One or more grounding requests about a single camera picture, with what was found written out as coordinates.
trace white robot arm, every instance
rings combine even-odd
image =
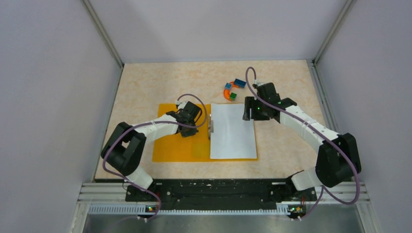
[[[122,142],[129,143],[129,145],[126,147],[121,143],[115,145],[114,149],[107,157],[107,162],[130,181],[147,189],[153,182],[153,179],[139,165],[144,145],[161,137],[176,133],[180,133],[183,137],[195,135],[198,132],[197,129],[179,126],[176,123],[195,126],[194,119],[199,113],[200,115],[202,114],[201,108],[190,101],[186,101],[177,106],[176,112],[171,111],[155,120],[144,122],[151,122],[151,124],[138,127],[134,131],[129,132],[122,139]],[[118,139],[122,133],[132,126],[126,124],[125,122],[117,125],[102,150],[102,158],[104,158],[106,152],[113,145],[116,139]]]
[[[260,98],[271,105],[277,106],[287,113],[291,113],[301,118],[304,123],[296,118],[293,118],[287,113],[278,111],[263,104],[261,101],[256,100],[255,97],[245,98],[245,111],[243,114],[243,119],[275,119],[280,124],[294,130],[318,154],[316,166],[293,174],[286,179],[286,183],[287,186],[289,186],[291,194],[321,185],[325,185],[326,187],[334,187],[353,176],[352,170],[346,160],[321,136],[315,133],[309,125],[321,132],[321,134],[327,139],[335,143],[349,157],[357,172],[359,173],[361,171],[358,147],[354,136],[349,133],[340,135],[339,133],[328,129],[304,113],[297,103],[289,98],[281,100],[280,95],[276,93],[273,83],[254,85],[254,88],[257,89],[257,95]]]

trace gray wall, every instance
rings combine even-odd
[[[79,0],[0,2],[0,231],[64,233],[119,68]]]
[[[125,63],[313,58],[346,0],[91,0]]]
[[[358,142],[384,232],[407,232],[412,207],[412,1],[357,1],[321,60],[342,132]]]

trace orange curved block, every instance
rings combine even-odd
[[[234,87],[234,88],[239,88],[239,86],[237,86],[237,85],[235,85],[234,84],[235,82],[230,82],[230,84],[232,84],[232,88]],[[223,91],[223,96],[224,96],[224,98],[225,99],[227,99],[228,101],[232,101],[231,99],[230,99],[230,91],[229,90],[224,90]]]

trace beige marble surface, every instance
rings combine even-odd
[[[122,121],[137,124],[157,118],[160,103],[173,103],[183,93],[195,94],[204,103],[227,103],[224,85],[235,78],[244,80],[249,66],[255,68],[259,82],[273,82],[281,98],[296,101],[324,124],[304,60],[126,64],[106,139]],[[251,96],[247,88],[234,92],[238,103]],[[315,165],[316,153],[291,129],[271,120],[255,122],[255,131],[258,161],[154,163],[151,143],[145,146],[141,165],[154,178],[282,178]],[[103,171],[102,159],[95,177],[116,178]]]

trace white paper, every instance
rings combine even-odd
[[[253,120],[243,120],[244,104],[212,104],[211,159],[256,159]]]

